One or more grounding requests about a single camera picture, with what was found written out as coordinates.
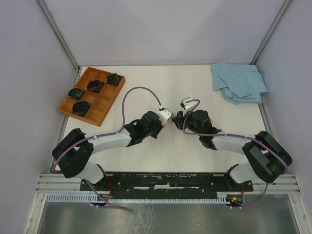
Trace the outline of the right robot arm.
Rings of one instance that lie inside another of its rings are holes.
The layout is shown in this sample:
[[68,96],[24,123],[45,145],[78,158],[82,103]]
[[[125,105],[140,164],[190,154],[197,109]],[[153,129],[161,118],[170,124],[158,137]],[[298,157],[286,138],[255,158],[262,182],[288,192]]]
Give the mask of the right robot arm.
[[205,148],[246,156],[248,162],[231,167],[227,172],[229,175],[223,179],[224,186],[230,191],[257,178],[273,183],[293,162],[288,152],[268,132],[234,137],[214,127],[207,111],[196,110],[187,114],[179,111],[172,121],[179,130],[190,130],[190,134],[199,136]]

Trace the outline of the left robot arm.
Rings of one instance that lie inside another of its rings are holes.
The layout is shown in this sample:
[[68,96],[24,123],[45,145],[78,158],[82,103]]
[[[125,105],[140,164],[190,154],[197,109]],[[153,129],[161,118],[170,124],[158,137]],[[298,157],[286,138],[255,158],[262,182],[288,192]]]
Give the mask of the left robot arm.
[[124,125],[120,132],[87,134],[76,128],[54,148],[52,156],[65,178],[78,176],[97,190],[103,190],[107,187],[108,178],[100,165],[90,162],[90,157],[112,148],[140,144],[147,137],[157,138],[171,118],[172,114],[164,108],[158,113],[148,111],[140,119]]

